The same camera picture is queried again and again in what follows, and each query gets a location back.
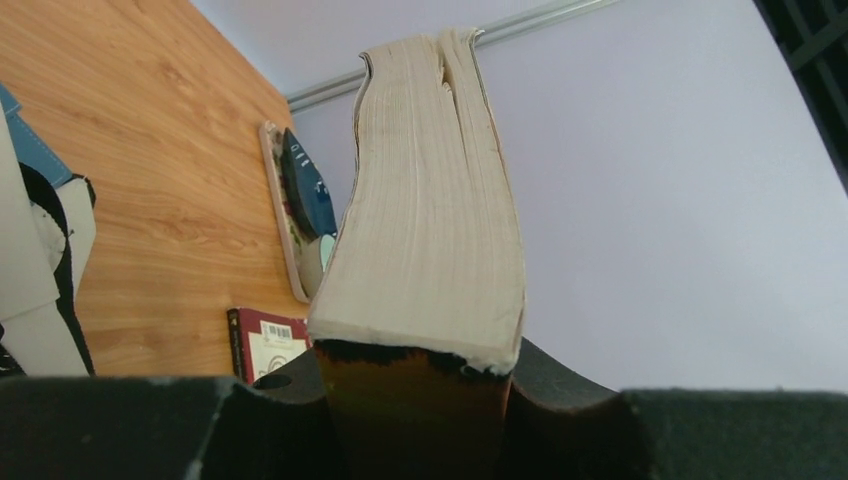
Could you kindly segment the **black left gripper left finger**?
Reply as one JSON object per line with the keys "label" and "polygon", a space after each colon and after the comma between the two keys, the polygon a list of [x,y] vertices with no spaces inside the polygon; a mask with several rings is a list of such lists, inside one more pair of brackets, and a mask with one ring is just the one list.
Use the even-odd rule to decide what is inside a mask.
{"label": "black left gripper left finger", "polygon": [[343,479],[345,459],[331,419],[326,391],[312,349],[253,383],[270,398],[268,420],[277,479]]}

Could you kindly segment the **red and white book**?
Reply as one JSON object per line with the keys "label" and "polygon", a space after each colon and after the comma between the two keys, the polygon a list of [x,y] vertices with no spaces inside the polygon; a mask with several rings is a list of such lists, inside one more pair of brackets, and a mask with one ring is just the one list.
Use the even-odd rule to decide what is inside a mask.
{"label": "red and white book", "polygon": [[304,318],[236,307],[227,310],[233,370],[253,384],[312,347]]}

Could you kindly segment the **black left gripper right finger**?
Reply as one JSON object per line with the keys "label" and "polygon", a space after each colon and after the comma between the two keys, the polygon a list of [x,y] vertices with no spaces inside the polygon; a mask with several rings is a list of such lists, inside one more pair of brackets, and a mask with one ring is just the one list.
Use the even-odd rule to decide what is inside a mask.
{"label": "black left gripper right finger", "polygon": [[624,397],[522,340],[506,411],[505,479],[647,479],[651,454]]}

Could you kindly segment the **beige canvas backpack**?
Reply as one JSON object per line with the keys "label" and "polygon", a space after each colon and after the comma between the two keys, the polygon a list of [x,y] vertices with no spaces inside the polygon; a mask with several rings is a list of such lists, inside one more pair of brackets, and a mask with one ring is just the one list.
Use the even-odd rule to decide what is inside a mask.
{"label": "beige canvas backpack", "polygon": [[18,159],[1,123],[1,373],[91,376],[75,300],[96,235],[95,196],[76,176],[59,188]]}

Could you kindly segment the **floral cover paperback book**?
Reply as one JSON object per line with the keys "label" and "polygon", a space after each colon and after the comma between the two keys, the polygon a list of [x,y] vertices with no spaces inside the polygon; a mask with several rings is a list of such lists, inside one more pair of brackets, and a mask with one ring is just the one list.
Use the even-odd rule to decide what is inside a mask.
{"label": "floral cover paperback book", "polygon": [[69,182],[72,171],[20,116],[21,104],[4,85],[1,102],[18,161],[36,170],[53,187]]}

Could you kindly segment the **blue sunset cover book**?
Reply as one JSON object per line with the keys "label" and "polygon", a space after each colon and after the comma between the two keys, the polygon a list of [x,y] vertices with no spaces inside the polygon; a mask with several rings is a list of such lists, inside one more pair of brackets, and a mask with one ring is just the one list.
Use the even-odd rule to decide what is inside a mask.
{"label": "blue sunset cover book", "polygon": [[476,28],[366,50],[350,201],[308,331],[354,479],[491,479],[526,305]]}

